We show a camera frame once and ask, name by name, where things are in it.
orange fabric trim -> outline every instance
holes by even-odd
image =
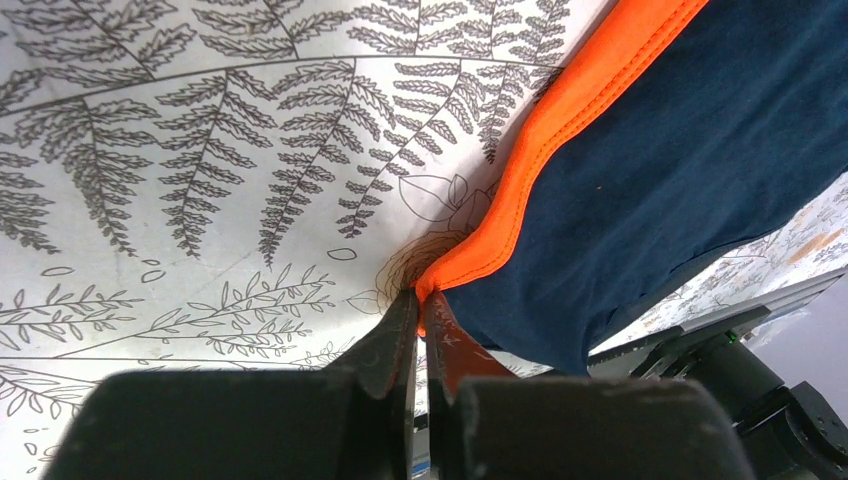
[[[416,282],[420,302],[494,273],[515,250],[527,200],[562,144],[601,115],[708,0],[619,0],[521,129],[495,200],[474,233]]]

dark blue cloth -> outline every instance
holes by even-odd
[[[446,293],[481,343],[588,350],[848,166],[848,2],[712,0],[536,181],[515,253]]]

